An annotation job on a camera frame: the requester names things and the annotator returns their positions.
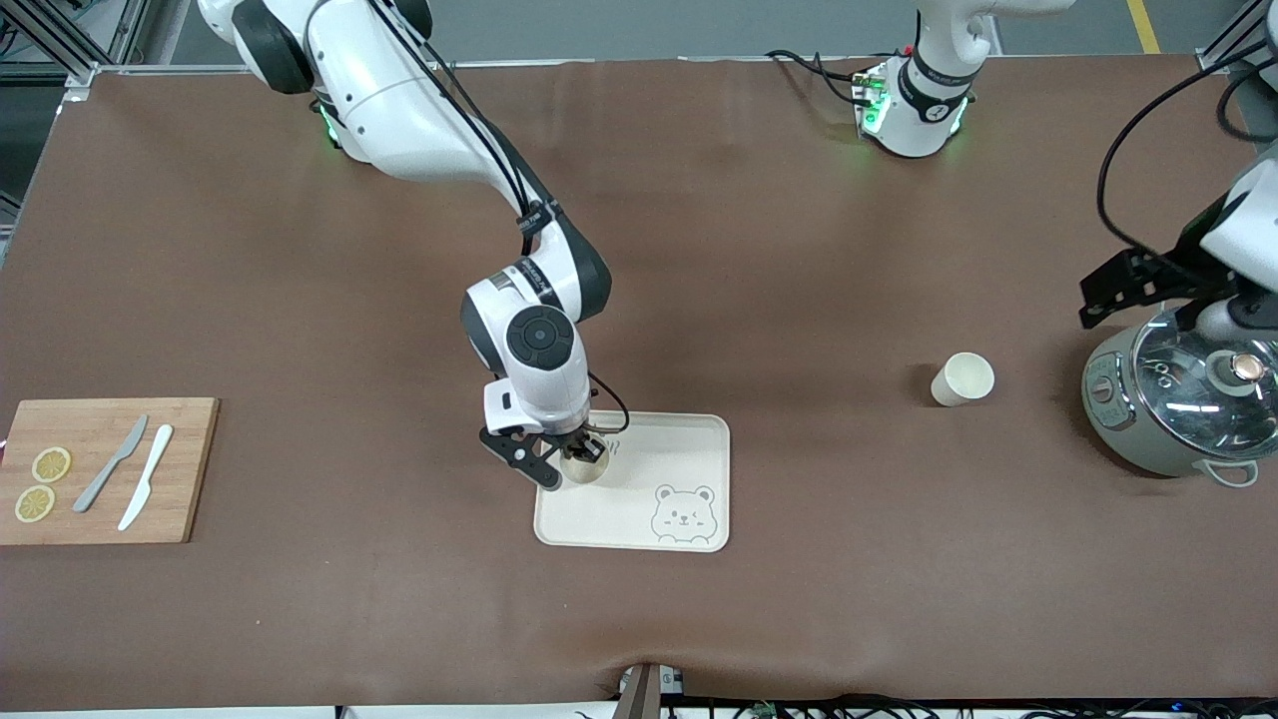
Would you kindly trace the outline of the white bear print tray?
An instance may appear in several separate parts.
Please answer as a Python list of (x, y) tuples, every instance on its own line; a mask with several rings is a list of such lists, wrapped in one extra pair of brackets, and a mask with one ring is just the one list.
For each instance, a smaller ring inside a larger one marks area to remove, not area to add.
[(723, 418), (631, 412), (604, 435), (602, 478), (537, 492), (539, 541), (592, 549), (717, 552), (731, 529), (731, 432)]

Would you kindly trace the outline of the grey electric cooker pot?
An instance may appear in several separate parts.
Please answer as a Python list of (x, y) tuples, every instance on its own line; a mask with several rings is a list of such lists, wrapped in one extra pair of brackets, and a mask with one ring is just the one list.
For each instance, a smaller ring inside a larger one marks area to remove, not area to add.
[(1091, 351), (1082, 368), (1082, 409), (1091, 428), (1109, 450), (1146, 473), (1164, 478), (1201, 474), (1227, 488), (1255, 485), (1259, 464), (1264, 458), (1226, 460), (1200, 453), (1169, 435), (1153, 418), (1151, 410), (1137, 395), (1135, 382), (1134, 346), (1144, 324), (1135, 324), (1105, 340)]

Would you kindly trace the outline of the glass pot lid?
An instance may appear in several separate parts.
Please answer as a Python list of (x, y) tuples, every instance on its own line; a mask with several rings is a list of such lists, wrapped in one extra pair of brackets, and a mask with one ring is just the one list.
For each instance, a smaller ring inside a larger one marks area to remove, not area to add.
[(1215, 341), (1154, 315), (1134, 345), (1137, 395), (1183, 444), (1226, 460), (1278, 453), (1278, 347)]

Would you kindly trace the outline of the bamboo cutting board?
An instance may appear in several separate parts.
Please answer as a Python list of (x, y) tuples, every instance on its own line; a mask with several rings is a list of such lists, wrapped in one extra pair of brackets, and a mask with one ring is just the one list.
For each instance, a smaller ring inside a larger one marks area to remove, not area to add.
[[(86, 513), (72, 506), (119, 450), (142, 414), (148, 415), (141, 446), (125, 458)], [(17, 407), (0, 456), (0, 547), (109, 545), (109, 543), (187, 541), (204, 481), (219, 400), (213, 397), (27, 398)], [(173, 441), (152, 479), (152, 494), (127, 531), (116, 526), (141, 481), (150, 446), (161, 424), (173, 424)], [(35, 524), (20, 524), (14, 504), (35, 481), (29, 465), (42, 450), (70, 451), (70, 473), (47, 483), (55, 508)]]

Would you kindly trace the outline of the white plastic knife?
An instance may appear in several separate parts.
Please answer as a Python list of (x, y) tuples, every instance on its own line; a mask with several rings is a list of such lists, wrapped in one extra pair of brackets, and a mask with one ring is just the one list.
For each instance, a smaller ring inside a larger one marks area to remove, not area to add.
[(141, 517), (141, 511), (144, 510), (152, 490), (155, 490), (155, 487), (152, 487), (152, 479), (155, 479), (156, 469), (158, 467), (161, 458), (164, 458), (164, 453), (167, 450), (170, 441), (173, 441), (174, 433), (175, 428), (173, 424), (161, 424), (161, 427), (157, 428), (155, 441), (152, 441), (152, 444), (150, 446), (147, 460), (141, 473), (141, 481), (138, 481), (137, 487), (134, 487), (132, 501), (129, 501), (129, 504), (116, 526), (118, 531), (127, 531), (127, 529), (133, 526), (135, 518)]

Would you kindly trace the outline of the grey plastic knife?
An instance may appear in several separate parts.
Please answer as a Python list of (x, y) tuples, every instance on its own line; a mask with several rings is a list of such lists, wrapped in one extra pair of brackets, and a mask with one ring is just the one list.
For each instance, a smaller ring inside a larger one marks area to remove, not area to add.
[(106, 487), (106, 483), (110, 481), (115, 469), (119, 467), (125, 458), (129, 458), (129, 456), (134, 453), (134, 450), (141, 446), (141, 441), (147, 427), (148, 415), (142, 414), (134, 423), (134, 427), (132, 427), (132, 432), (125, 435), (124, 441), (119, 446), (119, 450), (110, 456), (109, 461), (106, 461), (100, 473), (97, 473), (93, 478), (93, 481), (91, 481), (89, 485), (84, 488), (82, 494), (77, 497), (77, 501), (74, 501), (74, 504), (72, 506), (74, 513), (86, 513), (86, 511), (92, 508), (92, 504), (97, 501), (97, 497)]

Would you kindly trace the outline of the aluminium frame rail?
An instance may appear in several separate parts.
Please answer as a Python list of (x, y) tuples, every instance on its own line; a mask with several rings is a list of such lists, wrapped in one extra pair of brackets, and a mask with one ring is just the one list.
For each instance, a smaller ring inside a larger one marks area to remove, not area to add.
[(98, 77), (238, 77), (250, 65), (199, 15), (204, 0), (0, 0), (0, 88), (83, 100)]
[(1197, 51), (1200, 66), (1235, 56), (1229, 70), (1258, 68), (1278, 56), (1278, 0), (1241, 0), (1240, 8)]

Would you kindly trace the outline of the aluminium frame post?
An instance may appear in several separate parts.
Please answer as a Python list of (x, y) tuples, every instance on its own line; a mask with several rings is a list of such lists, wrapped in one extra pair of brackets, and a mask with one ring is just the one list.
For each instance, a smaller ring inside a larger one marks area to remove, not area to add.
[(611, 719), (681, 719), (676, 708), (684, 693), (684, 672), (676, 665), (630, 665), (619, 683)]

